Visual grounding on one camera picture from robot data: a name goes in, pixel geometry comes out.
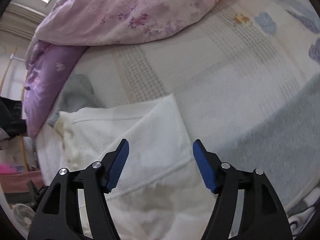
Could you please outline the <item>cream white knit sweater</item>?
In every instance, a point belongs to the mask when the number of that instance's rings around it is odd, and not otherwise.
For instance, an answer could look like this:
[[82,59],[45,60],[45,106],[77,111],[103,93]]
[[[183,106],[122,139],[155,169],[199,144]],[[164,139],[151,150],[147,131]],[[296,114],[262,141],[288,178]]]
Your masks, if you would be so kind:
[[36,138],[43,181],[60,168],[81,170],[114,151],[129,156],[106,201],[121,239],[200,239],[215,197],[205,187],[174,96],[61,112]]

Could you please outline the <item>black clothes on rack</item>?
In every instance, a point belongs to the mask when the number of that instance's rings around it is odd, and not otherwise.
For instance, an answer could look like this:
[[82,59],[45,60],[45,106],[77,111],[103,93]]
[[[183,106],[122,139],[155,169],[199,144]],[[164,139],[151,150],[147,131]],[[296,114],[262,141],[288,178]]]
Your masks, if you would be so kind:
[[14,103],[14,100],[1,97],[1,129],[7,133],[9,140],[16,137],[17,134],[27,132],[27,124],[25,119],[20,119],[18,122],[14,122],[13,114],[9,112],[9,103]]

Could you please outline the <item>white standing fan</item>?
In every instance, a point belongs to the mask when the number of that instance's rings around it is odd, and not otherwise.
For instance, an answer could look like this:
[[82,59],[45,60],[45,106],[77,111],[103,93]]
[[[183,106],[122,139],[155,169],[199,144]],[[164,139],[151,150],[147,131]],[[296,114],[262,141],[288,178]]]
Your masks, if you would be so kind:
[[29,232],[35,212],[33,209],[25,204],[16,204],[13,208],[13,214],[18,224]]

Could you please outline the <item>grey zip hoodie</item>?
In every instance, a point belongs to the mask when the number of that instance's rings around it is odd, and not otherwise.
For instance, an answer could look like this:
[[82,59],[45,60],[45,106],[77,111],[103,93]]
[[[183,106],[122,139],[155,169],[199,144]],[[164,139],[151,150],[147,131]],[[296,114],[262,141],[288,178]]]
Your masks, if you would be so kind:
[[[55,127],[61,112],[50,125]],[[319,76],[265,122],[218,147],[217,153],[236,167],[263,167],[281,201],[288,203],[319,167]]]

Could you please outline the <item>patterned light bed sheet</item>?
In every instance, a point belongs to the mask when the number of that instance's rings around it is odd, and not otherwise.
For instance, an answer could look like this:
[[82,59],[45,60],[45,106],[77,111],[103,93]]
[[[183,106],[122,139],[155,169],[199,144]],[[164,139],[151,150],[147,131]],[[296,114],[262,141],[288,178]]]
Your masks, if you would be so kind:
[[309,0],[221,0],[173,37],[89,48],[73,75],[105,107],[174,94],[193,137],[235,137],[319,73],[318,43]]

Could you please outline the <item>purple floral quilt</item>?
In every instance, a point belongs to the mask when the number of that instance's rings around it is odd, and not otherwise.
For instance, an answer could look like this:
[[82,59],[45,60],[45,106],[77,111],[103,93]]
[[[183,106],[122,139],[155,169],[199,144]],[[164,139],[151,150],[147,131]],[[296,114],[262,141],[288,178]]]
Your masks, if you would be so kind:
[[87,48],[171,37],[199,22],[219,0],[57,0],[26,52],[24,111],[37,137]]

